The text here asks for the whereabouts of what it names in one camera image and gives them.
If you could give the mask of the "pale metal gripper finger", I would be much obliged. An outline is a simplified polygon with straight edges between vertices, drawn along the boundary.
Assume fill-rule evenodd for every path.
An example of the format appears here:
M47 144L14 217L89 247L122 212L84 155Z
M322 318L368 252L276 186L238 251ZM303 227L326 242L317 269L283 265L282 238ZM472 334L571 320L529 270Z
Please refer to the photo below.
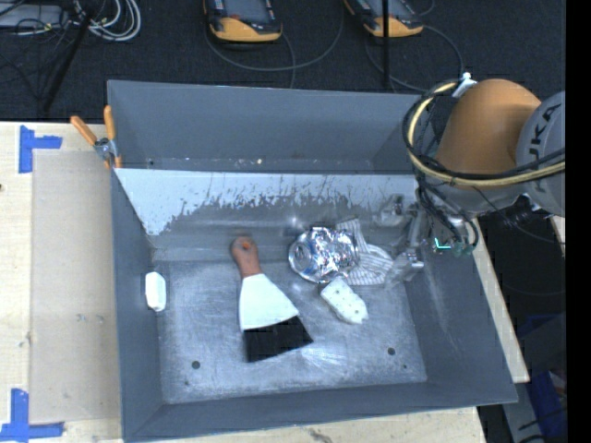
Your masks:
M391 196L380 208L377 214L378 225L406 225L407 217L404 212L404 196Z
M411 281L415 275L425 266L415 252L403 252L392 263L388 272L388 285L397 286L403 282Z

